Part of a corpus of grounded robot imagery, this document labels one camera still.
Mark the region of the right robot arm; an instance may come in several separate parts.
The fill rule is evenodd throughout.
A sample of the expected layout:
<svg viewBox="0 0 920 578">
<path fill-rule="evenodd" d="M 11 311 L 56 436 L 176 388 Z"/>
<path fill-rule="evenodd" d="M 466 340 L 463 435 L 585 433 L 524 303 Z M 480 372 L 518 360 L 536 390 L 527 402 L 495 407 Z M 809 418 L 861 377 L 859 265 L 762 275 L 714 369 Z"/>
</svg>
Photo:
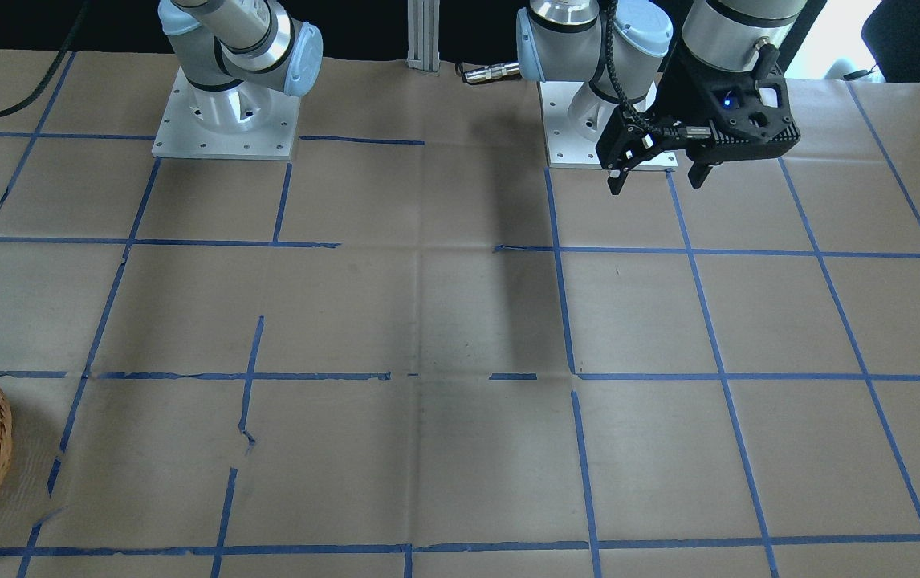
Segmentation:
<svg viewBox="0 0 920 578">
<path fill-rule="evenodd" d="M 39 161 L 37 145 L 47 153 L 64 153 L 58 164 L 43 161 L 46 171 L 60 171 L 60 215 L 86 228 L 83 237 L 24 234 L 14 244 L 74 244 L 87 253 L 116 260 L 116 273 L 100 325 L 93 334 L 79 374 L 86 384 L 104 342 L 105 325 L 114 307 L 129 254 L 137 246 L 192 246 L 193 240 L 140 236 L 142 216 L 161 175 L 162 160 L 287 161 L 295 142 L 299 98 L 313 87 L 320 70 L 322 36 L 316 26 L 293 19 L 276 1 L 162 1 L 164 33 L 181 61 L 154 149 L 131 134 L 91 136 L 43 135 L 33 131 L 19 142 L 0 135 L 11 148 L 0 154 L 0 211 L 12 200 L 21 176 Z M 0 246 L 4 245 L 0 235 Z"/>
</svg>

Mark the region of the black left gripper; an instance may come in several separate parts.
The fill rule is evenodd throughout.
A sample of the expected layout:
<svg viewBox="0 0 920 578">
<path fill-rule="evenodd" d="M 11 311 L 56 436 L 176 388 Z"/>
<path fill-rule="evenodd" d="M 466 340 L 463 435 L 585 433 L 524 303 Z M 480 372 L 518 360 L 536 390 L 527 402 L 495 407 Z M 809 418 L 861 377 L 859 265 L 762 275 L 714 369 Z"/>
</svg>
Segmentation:
<svg viewBox="0 0 920 578">
<path fill-rule="evenodd" d="M 703 127 L 713 121 L 729 129 L 750 124 L 758 111 L 758 92 L 749 73 L 727 71 L 702 61 L 681 40 L 663 71 L 656 96 L 656 115 L 633 116 L 616 106 L 596 143 L 600 166 L 607 169 L 612 195 L 624 188 L 629 172 L 664 153 L 674 142 L 674 120 Z M 702 188 L 721 161 L 692 161 L 687 179 Z"/>
</svg>

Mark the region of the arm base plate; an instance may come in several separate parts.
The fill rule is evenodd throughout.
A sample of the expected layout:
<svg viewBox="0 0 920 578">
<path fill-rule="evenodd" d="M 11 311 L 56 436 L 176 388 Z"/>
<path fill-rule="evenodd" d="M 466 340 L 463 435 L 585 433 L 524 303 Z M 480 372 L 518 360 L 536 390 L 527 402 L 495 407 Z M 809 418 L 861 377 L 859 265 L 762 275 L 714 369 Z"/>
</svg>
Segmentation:
<svg viewBox="0 0 920 578">
<path fill-rule="evenodd" d="M 174 160 L 290 161 L 299 104 L 298 96 L 246 82 L 222 92 L 203 91 L 178 69 L 152 155 Z"/>
<path fill-rule="evenodd" d="M 603 98 L 592 82 L 547 81 L 536 87 L 548 168 L 611 171 L 600 142 L 619 138 L 618 103 Z"/>
</svg>

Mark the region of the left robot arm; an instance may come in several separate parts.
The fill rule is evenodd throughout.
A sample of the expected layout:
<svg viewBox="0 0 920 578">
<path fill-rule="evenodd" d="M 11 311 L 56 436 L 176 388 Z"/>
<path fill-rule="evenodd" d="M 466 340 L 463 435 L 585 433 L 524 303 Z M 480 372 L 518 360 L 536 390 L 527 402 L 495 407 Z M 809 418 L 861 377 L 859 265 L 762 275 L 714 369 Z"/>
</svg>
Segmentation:
<svg viewBox="0 0 920 578">
<path fill-rule="evenodd" d="M 724 162 L 773 160 L 801 138 L 778 59 L 801 1 L 695 1 L 683 25 L 651 1 L 527 1 L 523 78 L 578 82 L 604 104 L 596 160 L 621 193 L 638 165 L 682 150 L 699 188 Z"/>
</svg>

